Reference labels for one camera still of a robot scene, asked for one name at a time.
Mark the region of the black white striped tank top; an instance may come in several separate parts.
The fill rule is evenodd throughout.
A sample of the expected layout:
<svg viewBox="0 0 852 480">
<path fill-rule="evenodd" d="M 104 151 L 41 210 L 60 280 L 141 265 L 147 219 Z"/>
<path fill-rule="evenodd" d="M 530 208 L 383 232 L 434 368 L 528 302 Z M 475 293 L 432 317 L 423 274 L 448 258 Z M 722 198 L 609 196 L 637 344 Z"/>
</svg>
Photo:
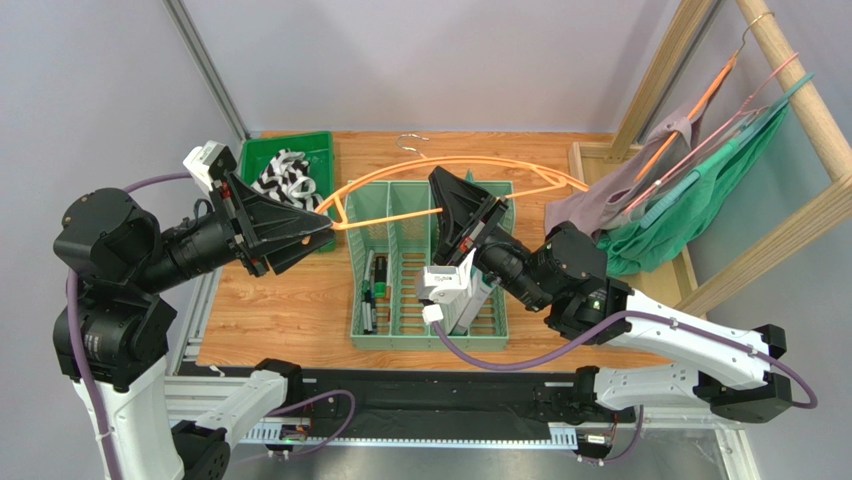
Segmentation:
<svg viewBox="0 0 852 480">
<path fill-rule="evenodd" d="M 277 202 L 314 211 L 324 198 L 309 170 L 310 162 L 305 152 L 282 149 L 272 157 L 251 187 Z"/>
</svg>

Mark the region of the green tank top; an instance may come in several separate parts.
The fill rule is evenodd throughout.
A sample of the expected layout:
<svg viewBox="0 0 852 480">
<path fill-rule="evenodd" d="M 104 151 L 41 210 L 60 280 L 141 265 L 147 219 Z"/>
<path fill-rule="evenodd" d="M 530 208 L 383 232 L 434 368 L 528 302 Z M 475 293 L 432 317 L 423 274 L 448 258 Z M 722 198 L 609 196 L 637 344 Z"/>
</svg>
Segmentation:
<svg viewBox="0 0 852 480">
<path fill-rule="evenodd" d="M 611 277 L 653 271 L 712 223 L 723 203 L 771 143 L 790 107 L 772 107 L 705 155 L 638 220 L 601 234 Z"/>
</svg>

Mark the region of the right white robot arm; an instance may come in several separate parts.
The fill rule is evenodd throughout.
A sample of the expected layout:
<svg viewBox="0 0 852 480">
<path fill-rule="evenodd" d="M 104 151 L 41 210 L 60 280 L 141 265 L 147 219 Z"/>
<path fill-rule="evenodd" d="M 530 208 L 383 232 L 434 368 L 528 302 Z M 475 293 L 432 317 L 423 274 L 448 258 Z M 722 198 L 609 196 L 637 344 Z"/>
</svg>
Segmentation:
<svg viewBox="0 0 852 480">
<path fill-rule="evenodd" d="M 794 406 L 797 377 L 781 361 L 781 328 L 727 328 L 648 297 L 609 277 L 606 254 L 571 222 L 530 250 L 501 227 L 504 198 L 442 167 L 428 181 L 439 243 L 416 288 L 423 319 L 443 342 L 499 288 L 527 310 L 544 312 L 546 325 L 565 339 L 550 353 L 513 363 L 513 370 L 549 363 L 581 345 L 630 347 L 667 359 L 661 367 L 579 369 L 572 401 L 581 413 L 703 404 L 719 417 L 759 424 Z"/>
</svg>

